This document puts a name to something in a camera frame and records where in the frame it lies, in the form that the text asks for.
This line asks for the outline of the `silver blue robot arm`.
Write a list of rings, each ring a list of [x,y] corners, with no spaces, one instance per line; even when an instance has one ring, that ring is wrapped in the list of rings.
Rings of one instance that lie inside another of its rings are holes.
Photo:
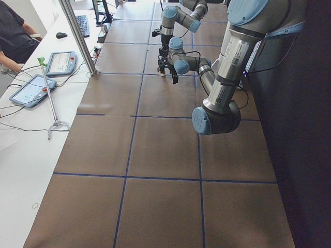
[[[201,56],[189,56],[183,41],[173,35],[175,23],[196,32],[208,12],[207,1],[181,1],[166,6],[162,25],[153,31],[161,36],[158,71],[169,70],[173,83],[178,76],[195,71],[207,92],[207,98],[192,112],[195,130],[202,135],[229,133],[240,124],[240,110],[232,99],[255,45],[272,37],[299,33],[304,26],[307,1],[225,1],[228,23],[217,68]]]
[[[188,14],[179,6],[166,6],[162,14],[162,24],[160,27],[162,46],[169,44],[173,37],[175,22],[196,33],[201,25],[200,20],[207,14],[208,6],[206,1],[179,1],[182,6],[191,10]]]

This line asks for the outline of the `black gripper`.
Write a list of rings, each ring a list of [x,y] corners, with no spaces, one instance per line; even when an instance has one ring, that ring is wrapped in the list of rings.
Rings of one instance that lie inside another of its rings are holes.
[[[168,49],[169,48],[170,39],[171,39],[170,35],[161,34],[161,43],[162,43],[162,48],[163,49]]]
[[[167,58],[159,58],[158,59],[158,67],[157,71],[159,73],[165,73],[165,69],[168,67],[168,59]]]

